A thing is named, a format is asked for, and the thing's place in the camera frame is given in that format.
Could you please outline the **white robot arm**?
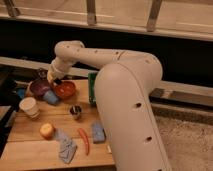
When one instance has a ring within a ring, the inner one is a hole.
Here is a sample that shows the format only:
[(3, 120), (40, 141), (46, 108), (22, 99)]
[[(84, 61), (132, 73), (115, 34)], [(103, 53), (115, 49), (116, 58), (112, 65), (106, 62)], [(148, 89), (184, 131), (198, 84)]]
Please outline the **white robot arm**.
[(87, 48), (80, 41), (61, 41), (54, 51), (50, 82), (77, 62), (99, 70), (96, 105), (117, 171), (172, 171), (149, 101), (162, 79), (160, 61), (150, 53)]

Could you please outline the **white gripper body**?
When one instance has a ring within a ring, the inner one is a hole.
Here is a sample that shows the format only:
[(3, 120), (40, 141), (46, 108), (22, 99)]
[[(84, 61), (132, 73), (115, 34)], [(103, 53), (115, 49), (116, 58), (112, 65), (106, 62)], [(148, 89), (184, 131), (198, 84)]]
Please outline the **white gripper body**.
[(50, 64), (47, 80), (53, 83), (55, 79), (62, 79), (69, 71), (70, 63), (56, 57)]

